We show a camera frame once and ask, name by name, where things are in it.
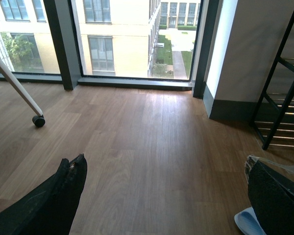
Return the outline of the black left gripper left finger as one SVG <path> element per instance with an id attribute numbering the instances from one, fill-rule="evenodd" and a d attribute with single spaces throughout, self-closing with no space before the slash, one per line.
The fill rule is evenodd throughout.
<path id="1" fill-rule="evenodd" d="M 0 235 L 68 235 L 86 176 L 83 154 L 62 159 L 53 175 L 0 212 Z"/>

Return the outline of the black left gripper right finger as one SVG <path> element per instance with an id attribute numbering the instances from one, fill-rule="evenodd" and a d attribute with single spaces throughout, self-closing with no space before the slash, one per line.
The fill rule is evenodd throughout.
<path id="1" fill-rule="evenodd" d="M 248 197 L 256 218 L 268 235 L 294 235 L 294 182 L 260 158 L 245 162 Z"/>

